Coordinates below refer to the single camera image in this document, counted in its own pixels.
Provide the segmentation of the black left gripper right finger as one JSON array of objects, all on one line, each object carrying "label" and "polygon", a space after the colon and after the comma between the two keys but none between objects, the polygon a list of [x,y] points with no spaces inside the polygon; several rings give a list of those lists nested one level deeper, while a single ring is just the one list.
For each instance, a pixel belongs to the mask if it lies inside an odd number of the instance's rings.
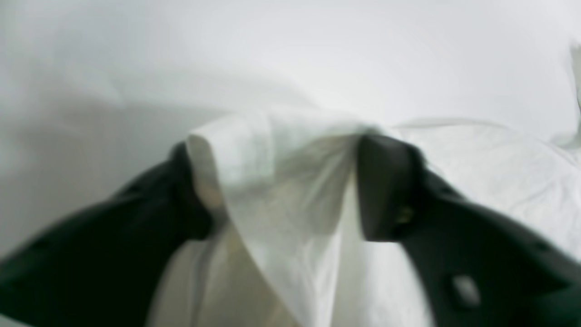
[{"label": "black left gripper right finger", "polygon": [[580,265],[539,234],[477,205],[387,136],[357,148],[361,227],[411,259],[438,327],[578,327]]}]

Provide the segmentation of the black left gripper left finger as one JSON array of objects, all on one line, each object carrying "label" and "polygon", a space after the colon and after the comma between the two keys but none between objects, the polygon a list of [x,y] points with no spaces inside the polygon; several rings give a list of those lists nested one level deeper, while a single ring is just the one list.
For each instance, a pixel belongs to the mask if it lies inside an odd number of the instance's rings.
[{"label": "black left gripper left finger", "polygon": [[32,327],[143,327],[172,255],[212,231],[184,143],[1,262],[0,311]]}]

